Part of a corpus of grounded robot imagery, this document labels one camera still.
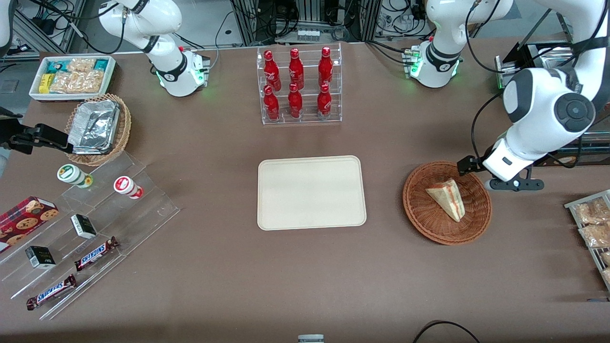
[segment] coca-cola bottle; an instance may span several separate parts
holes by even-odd
[[[279,92],[282,89],[282,82],[279,80],[278,64],[273,60],[271,51],[266,50],[263,56],[265,56],[265,79],[267,79],[267,84],[273,87],[274,91]]]
[[[332,60],[331,49],[327,46],[322,48],[322,58],[318,64],[318,83],[320,87],[323,84],[330,84],[332,81]]]
[[[296,83],[290,84],[290,94],[288,94],[288,103],[290,104],[290,115],[294,119],[299,119],[303,115],[303,97],[299,92],[299,87]]]
[[[327,120],[331,116],[331,101],[328,84],[323,84],[320,86],[320,94],[318,94],[318,118],[320,120]]]
[[[270,85],[265,85],[263,88],[265,92],[265,97],[263,98],[263,102],[265,103],[265,111],[269,120],[278,121],[279,120],[279,102],[275,94],[273,94],[273,89]]]
[[[296,83],[299,90],[305,87],[305,74],[303,72],[303,62],[299,58],[299,49],[290,49],[290,65],[288,66],[290,72],[290,82]]]

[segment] beige tray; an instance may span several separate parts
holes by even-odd
[[[356,156],[265,160],[259,165],[263,230],[360,226],[367,220]]]

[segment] red cookie box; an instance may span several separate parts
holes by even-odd
[[[17,244],[58,213],[54,203],[29,197],[0,215],[0,253]]]

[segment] wicker basket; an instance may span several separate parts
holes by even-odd
[[[424,236],[446,244],[474,241],[482,235],[492,217],[489,193],[473,174],[459,176],[455,162],[437,161],[420,165],[408,177],[403,188],[403,205],[409,220]],[[431,184],[454,179],[466,214],[455,222],[426,192]]]
[[[117,133],[115,134],[114,147],[112,151],[106,155],[77,155],[77,154],[66,154],[68,155],[68,159],[77,164],[85,164],[91,167],[97,167],[102,165],[103,163],[114,159],[117,157],[123,150],[125,150],[125,146],[127,145],[127,141],[129,140],[129,130],[131,129],[131,114],[129,113],[129,109],[116,95],[113,94],[104,94],[103,96],[97,96],[95,98],[85,100],[86,103],[93,103],[95,101],[102,100],[113,100],[116,101],[121,106],[121,113],[119,114],[119,122],[117,123]],[[68,119],[68,124],[66,125],[65,132],[67,134],[70,133],[70,128],[72,127],[72,121],[74,120],[74,115],[76,114],[76,108],[72,111],[72,115],[70,115],[70,119]]]

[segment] table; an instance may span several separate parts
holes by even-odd
[[[514,42],[473,47],[491,61]],[[610,188],[610,168],[537,168],[546,188],[492,193],[493,219],[476,242],[431,242],[404,213],[404,181],[418,164],[472,153],[470,123],[495,76],[465,51],[450,84],[428,89],[362,43],[342,47],[343,123],[307,128],[262,126],[256,49],[222,50],[209,87],[186,98],[159,87],[143,54],[116,55],[112,92],[133,117],[127,150],[183,210],[52,321],[0,284],[0,341],[294,342],[323,333],[330,343],[410,342],[447,319],[487,342],[608,342],[609,305],[585,302],[606,296],[603,282],[562,205]],[[73,107],[33,101],[26,123],[62,128]],[[501,103],[477,125],[489,146],[509,127]],[[364,225],[257,227],[261,161],[350,154],[362,162]],[[0,211],[28,195],[60,195],[55,171],[66,161],[42,148],[14,154]]]

